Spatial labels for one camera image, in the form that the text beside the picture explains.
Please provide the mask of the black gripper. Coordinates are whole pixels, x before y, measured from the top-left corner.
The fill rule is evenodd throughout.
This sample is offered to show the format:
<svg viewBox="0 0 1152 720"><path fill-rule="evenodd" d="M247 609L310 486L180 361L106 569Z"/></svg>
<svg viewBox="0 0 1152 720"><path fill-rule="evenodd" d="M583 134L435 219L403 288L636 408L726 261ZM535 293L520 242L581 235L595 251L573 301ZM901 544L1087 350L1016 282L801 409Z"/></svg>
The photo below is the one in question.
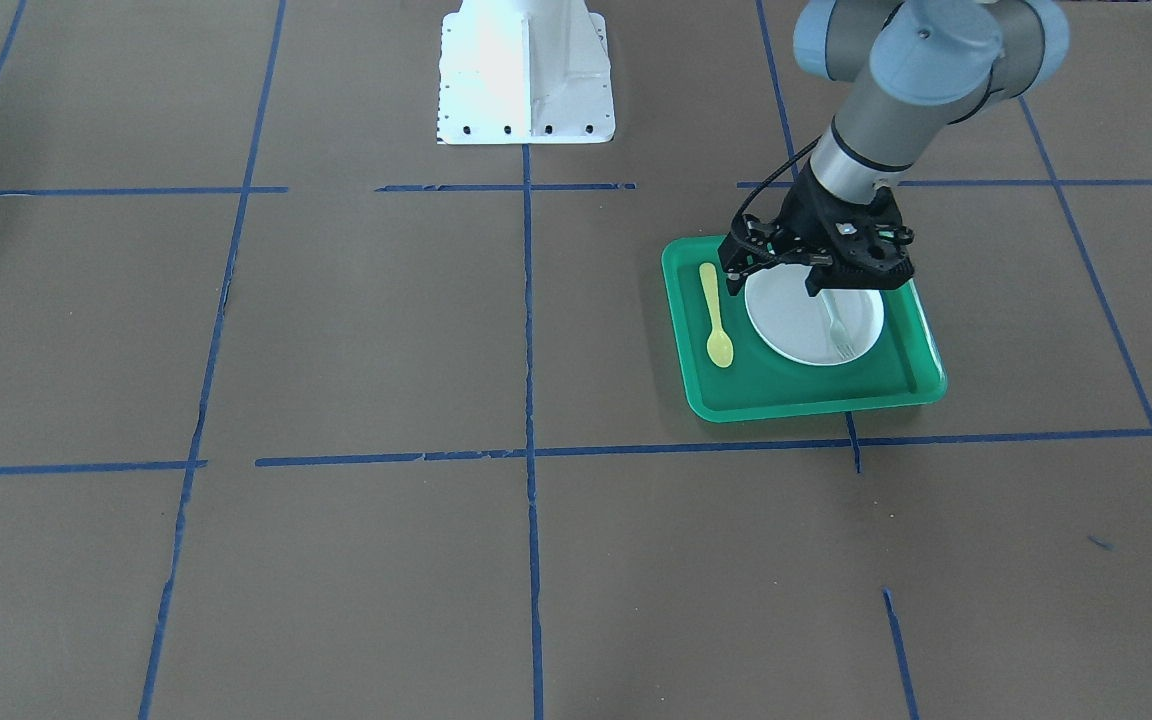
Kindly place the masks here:
<svg viewBox="0 0 1152 720"><path fill-rule="evenodd" d="M719 245L719 272L732 295L756 273L776 266L805 266L804 287L812 297L823 290L895 291L914 279L914 229L902 220L890 188L878 188L872 200L855 204L803 170L780 213L764 222L748 209L770 185L765 179L755 187Z"/></svg>

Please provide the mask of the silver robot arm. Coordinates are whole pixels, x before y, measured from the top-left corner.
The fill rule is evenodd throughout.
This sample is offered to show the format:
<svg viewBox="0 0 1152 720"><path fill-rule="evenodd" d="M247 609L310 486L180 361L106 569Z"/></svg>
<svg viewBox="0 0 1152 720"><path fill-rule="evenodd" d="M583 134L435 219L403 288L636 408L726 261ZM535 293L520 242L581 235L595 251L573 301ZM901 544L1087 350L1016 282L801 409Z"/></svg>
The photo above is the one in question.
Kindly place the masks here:
<svg viewBox="0 0 1152 720"><path fill-rule="evenodd" d="M809 296L895 291L914 278L914 229L895 187L942 129L1026 94L1064 63L1071 31L1055 1L810 1L794 28L806 73L846 100L782 172L776 217L733 214L717 262L727 291L805 266Z"/></svg>

